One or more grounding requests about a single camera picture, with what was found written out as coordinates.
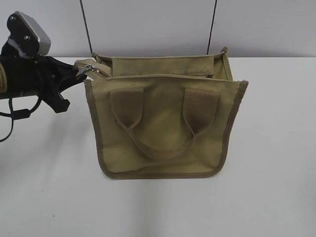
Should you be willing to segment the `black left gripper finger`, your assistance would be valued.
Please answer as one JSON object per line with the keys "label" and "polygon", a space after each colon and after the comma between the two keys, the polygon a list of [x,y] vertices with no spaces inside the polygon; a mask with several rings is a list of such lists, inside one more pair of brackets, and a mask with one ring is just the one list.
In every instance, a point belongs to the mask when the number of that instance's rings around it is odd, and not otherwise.
{"label": "black left gripper finger", "polygon": [[83,82],[83,75],[78,76],[79,70],[71,65],[50,57],[51,84],[76,85]]}
{"label": "black left gripper finger", "polygon": [[70,102],[68,99],[64,99],[60,93],[54,93],[52,95],[45,95],[43,101],[56,113],[66,112],[69,108]]}

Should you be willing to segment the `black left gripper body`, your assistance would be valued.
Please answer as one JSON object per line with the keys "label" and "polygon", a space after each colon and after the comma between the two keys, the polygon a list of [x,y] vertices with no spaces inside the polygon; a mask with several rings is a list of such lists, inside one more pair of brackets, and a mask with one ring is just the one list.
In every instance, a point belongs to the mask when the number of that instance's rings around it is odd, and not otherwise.
{"label": "black left gripper body", "polygon": [[37,95],[45,101],[61,99],[58,89],[60,62],[50,56],[25,59],[0,57],[0,98],[9,99]]}

